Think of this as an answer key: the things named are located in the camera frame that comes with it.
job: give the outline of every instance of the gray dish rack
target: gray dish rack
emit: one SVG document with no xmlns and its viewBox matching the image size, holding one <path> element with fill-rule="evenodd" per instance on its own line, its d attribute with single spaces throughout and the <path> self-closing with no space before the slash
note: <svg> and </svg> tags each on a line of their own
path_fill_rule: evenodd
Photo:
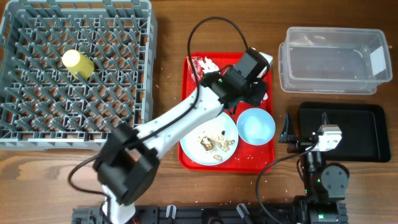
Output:
<svg viewBox="0 0 398 224">
<path fill-rule="evenodd" d="M 152 119 L 157 21 L 148 0 L 12 0 L 0 26 L 0 150 L 99 150 Z M 74 78 L 62 55 L 95 63 Z"/>
</svg>

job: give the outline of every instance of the yellow cup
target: yellow cup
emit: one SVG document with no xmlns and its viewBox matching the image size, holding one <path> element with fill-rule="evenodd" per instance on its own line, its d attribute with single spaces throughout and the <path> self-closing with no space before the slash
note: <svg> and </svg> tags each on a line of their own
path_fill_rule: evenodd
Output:
<svg viewBox="0 0 398 224">
<path fill-rule="evenodd" d="M 87 79 L 94 72 L 94 63 L 79 53 L 77 50 L 68 50 L 62 56 L 63 65 L 78 79 L 76 72 Z"/>
</svg>

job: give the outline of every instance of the wooden table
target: wooden table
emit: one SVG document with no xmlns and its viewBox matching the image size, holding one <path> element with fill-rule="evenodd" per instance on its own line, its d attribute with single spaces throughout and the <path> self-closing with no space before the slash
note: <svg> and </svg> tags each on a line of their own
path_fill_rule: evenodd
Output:
<svg viewBox="0 0 398 224">
<path fill-rule="evenodd" d="M 398 222 L 398 79 L 379 86 L 372 96 L 310 95 L 280 89 L 278 47 L 292 26 L 356 27 L 380 29 L 391 46 L 393 70 L 398 69 L 397 1 L 154 1 L 159 23 L 154 70 L 154 117 L 179 103 L 182 63 L 187 38 L 196 23 L 210 16 L 235 21 L 248 44 L 274 57 L 273 84 L 276 133 L 287 111 L 297 114 L 303 101 L 374 103 L 387 116 L 392 159 L 390 162 L 344 162 L 351 172 L 345 202 L 350 223 Z M 193 51 L 242 52 L 244 45 L 225 22 L 210 22 L 194 35 Z M 103 198 L 73 190 L 67 175 L 91 151 L 0 152 L 1 223 L 70 223 L 72 208 L 99 205 Z M 285 144 L 275 144 L 276 158 L 287 155 Z M 277 164 L 263 177 L 264 201 L 286 202 L 303 195 L 295 161 Z M 90 167 L 80 170 L 76 183 L 100 189 Z M 256 175 L 191 172 L 177 160 L 177 148 L 163 158 L 154 183 L 138 205 L 236 205 L 256 203 Z"/>
</svg>

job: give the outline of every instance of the clear plastic container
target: clear plastic container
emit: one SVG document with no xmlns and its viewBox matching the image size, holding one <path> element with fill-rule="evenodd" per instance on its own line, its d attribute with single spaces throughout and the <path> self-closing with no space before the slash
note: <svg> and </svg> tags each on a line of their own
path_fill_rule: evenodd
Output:
<svg viewBox="0 0 398 224">
<path fill-rule="evenodd" d="M 376 29 L 291 27 L 279 78 L 289 93 L 371 95 L 392 79 L 386 38 Z"/>
</svg>

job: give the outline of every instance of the red tray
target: red tray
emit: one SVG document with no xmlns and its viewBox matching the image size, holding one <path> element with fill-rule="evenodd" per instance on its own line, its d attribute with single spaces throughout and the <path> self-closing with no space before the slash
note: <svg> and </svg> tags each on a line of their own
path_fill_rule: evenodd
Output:
<svg viewBox="0 0 398 224">
<path fill-rule="evenodd" d="M 214 53 L 214 52 L 195 52 L 192 56 L 201 56 L 210 58 L 218 67 L 222 68 L 227 64 L 235 64 L 242 57 L 243 53 Z M 268 74 L 265 81 L 268 83 L 268 99 L 263 100 L 258 108 L 266 110 L 271 116 L 273 115 L 272 106 L 272 74 Z M 182 92 L 181 100 L 184 100 L 192 91 L 196 85 L 193 81 L 191 74 L 188 70 L 188 60 L 184 61 L 183 65 L 183 77 L 182 77 Z M 246 109 L 252 108 L 247 103 L 240 102 L 236 109 L 234 116 L 230 116 L 236 123 L 239 115 Z M 225 162 L 216 166 L 203 166 L 193 162 L 188 156 L 182 151 L 181 145 L 178 144 L 178 160 L 181 165 L 189 170 L 199 171 L 211 171 L 211 172 L 242 172 L 242 173 L 260 173 L 260 171 L 270 162 L 275 160 L 275 143 L 274 139 L 269 143 L 262 146 L 252 146 L 244 142 L 240 137 L 238 146 L 235 153 Z"/>
</svg>

